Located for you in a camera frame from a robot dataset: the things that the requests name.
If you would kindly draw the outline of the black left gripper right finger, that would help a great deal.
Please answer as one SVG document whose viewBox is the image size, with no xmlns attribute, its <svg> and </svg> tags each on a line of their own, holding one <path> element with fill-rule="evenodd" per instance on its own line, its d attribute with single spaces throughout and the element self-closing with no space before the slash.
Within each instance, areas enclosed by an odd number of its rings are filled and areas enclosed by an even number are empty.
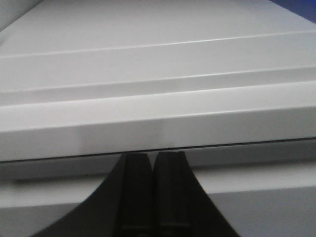
<svg viewBox="0 0 316 237">
<path fill-rule="evenodd" d="M 157 237 L 237 237 L 193 174 L 184 152 L 160 152 L 154 165 Z"/>
</svg>

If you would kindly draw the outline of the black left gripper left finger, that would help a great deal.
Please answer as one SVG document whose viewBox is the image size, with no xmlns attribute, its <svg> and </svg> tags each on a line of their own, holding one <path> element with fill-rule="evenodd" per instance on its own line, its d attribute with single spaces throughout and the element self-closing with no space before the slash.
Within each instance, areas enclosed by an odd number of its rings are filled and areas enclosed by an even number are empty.
<svg viewBox="0 0 316 237">
<path fill-rule="evenodd" d="M 37 237 L 151 237 L 152 168 L 146 154 L 125 154 L 98 188 Z"/>
</svg>

